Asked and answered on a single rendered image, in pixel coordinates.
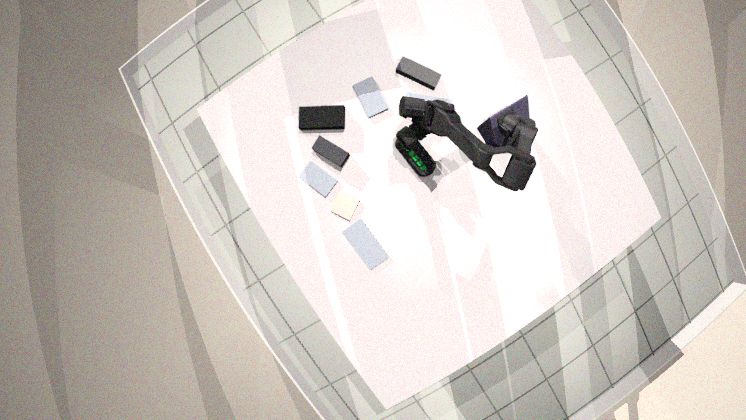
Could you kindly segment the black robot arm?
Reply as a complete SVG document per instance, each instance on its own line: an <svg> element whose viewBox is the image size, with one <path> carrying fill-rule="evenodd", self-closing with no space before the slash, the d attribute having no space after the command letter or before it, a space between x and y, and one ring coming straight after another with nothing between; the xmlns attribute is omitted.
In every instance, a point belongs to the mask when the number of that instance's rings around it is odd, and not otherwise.
<svg viewBox="0 0 746 420"><path fill-rule="evenodd" d="M501 115L498 127L501 134L512 137L509 145L492 147L482 142L463 124L455 105L440 100L425 100L402 96L398 109L399 117L420 119L426 131L440 137L448 137L472 161L473 167L486 172L492 181L512 191L524 190L536 167L531 156L532 143L537 135L536 121L519 117L514 109ZM431 124L431 126L429 126ZM495 154L512 154L502 177L489 165Z"/></svg>

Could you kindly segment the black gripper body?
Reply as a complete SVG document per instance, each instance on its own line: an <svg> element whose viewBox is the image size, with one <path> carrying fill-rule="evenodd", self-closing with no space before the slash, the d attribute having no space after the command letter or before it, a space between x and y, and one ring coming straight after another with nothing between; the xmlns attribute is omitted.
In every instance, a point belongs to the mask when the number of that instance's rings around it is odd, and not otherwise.
<svg viewBox="0 0 746 420"><path fill-rule="evenodd" d="M404 145L404 147L407 150L415 146L419 142L418 139L422 138L425 135L427 136L428 133L430 133L426 131L426 129L422 127L421 124L422 124L421 120L417 119L416 125L414 125L411 128L405 126L401 130L399 130L398 133L396 134L396 137L400 140L400 142Z"/></svg>

